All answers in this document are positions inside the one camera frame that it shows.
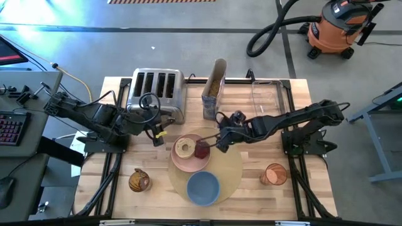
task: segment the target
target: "pink plate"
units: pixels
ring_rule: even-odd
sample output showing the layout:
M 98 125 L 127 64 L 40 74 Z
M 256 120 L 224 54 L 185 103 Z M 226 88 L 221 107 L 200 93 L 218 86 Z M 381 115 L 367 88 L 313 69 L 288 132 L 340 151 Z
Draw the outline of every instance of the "pink plate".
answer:
M 204 159 L 199 159 L 199 158 L 196 158 L 195 156 L 191 156 L 188 159 L 180 158 L 175 151 L 176 142 L 180 138 L 190 138 L 195 142 L 195 141 L 201 139 L 202 137 L 200 137 L 199 135 L 196 135 L 196 134 L 186 134 L 186 135 L 182 135 L 181 137 L 179 137 L 173 144 L 173 147 L 171 148 L 170 155 L 171 155 L 171 160 L 173 160 L 173 163 L 177 166 L 177 168 L 179 168 L 180 170 L 182 170 L 184 172 L 188 172 L 188 173 L 194 173 L 199 170 L 202 170 L 202 168 L 204 168 L 208 164 L 210 154 L 207 157 L 205 157 Z

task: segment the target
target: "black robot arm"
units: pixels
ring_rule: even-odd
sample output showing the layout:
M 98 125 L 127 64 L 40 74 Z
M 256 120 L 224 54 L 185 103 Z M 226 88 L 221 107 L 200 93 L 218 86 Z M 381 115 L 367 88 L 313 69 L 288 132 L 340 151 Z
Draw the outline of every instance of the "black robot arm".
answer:
M 168 118 L 162 124 L 161 116 L 168 115 L 168 112 L 160 110 L 157 106 L 151 107 L 147 103 L 142 103 L 141 106 L 142 110 L 126 112 L 123 108 L 111 104 L 98 102 L 85 104 L 71 99 L 65 92 L 58 92 L 50 97 L 44 109 L 49 116 L 71 119 L 93 131 L 85 138 L 86 140 L 117 144 L 129 134 L 137 136 L 146 131 L 154 146 L 162 145 L 163 129 L 172 124 L 174 119 Z
M 339 109 L 340 105 L 331 100 L 323 100 L 300 110 L 280 116 L 258 116 L 246 120 L 241 111 L 236 111 L 230 117 L 224 115 L 219 123 L 220 133 L 217 134 L 216 146 L 222 152 L 235 143 L 256 143 L 273 135 L 278 129 L 283 129 L 299 123 L 309 123 L 298 130 L 299 136 L 294 136 L 294 144 L 302 143 L 306 137 L 317 132 L 323 126 L 337 126 L 344 116 Z

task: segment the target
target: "computer monitor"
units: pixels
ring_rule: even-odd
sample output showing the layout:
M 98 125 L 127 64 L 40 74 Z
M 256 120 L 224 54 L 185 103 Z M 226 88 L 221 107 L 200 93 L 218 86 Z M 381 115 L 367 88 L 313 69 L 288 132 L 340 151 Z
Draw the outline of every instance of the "computer monitor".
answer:
M 0 37 L 0 66 L 25 62 L 28 62 L 28 59 L 12 44 Z

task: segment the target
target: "keyboard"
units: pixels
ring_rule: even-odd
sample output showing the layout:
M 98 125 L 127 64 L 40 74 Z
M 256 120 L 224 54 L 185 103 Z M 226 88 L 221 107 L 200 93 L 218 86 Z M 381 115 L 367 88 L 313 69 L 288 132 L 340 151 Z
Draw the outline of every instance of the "keyboard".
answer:
M 18 146 L 31 113 L 0 111 L 0 146 Z

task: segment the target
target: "toaster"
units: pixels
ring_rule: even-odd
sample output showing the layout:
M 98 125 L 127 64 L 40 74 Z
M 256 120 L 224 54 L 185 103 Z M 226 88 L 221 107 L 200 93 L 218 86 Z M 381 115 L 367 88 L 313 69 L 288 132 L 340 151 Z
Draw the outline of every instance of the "toaster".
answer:
M 181 71 L 137 68 L 131 82 L 127 110 L 140 109 L 139 98 L 148 92 L 158 96 L 161 102 L 161 110 L 170 112 L 171 117 L 176 120 L 175 124 L 184 123 L 187 85 Z

